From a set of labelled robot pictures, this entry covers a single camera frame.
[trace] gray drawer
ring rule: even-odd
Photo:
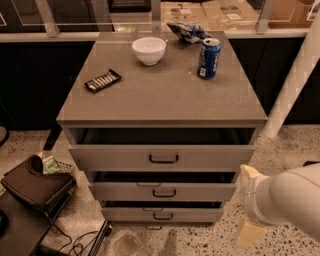
[[[99,201],[229,201],[235,184],[199,183],[90,183]]]
[[[254,152],[252,145],[71,145],[80,170],[239,171]]]
[[[101,212],[105,219],[114,222],[157,224],[212,224],[223,215],[223,209],[210,208],[104,207]]]

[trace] white bowl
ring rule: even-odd
[[[132,43],[137,58],[145,65],[154,65],[164,55],[166,42],[157,37],[143,37]]]

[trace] black bag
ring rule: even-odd
[[[4,175],[1,184],[18,201],[48,214],[76,186],[69,173],[43,174],[39,156],[32,155]]]

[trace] white robot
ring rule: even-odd
[[[265,176],[253,167],[242,165],[242,175],[249,181],[243,188],[248,219],[236,244],[249,247],[261,237],[266,227],[291,223],[320,242],[320,164]]]

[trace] snack wrapper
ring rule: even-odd
[[[166,22],[166,24],[177,37],[189,43],[199,43],[202,42],[203,39],[212,37],[196,23],[184,24],[181,22]]]

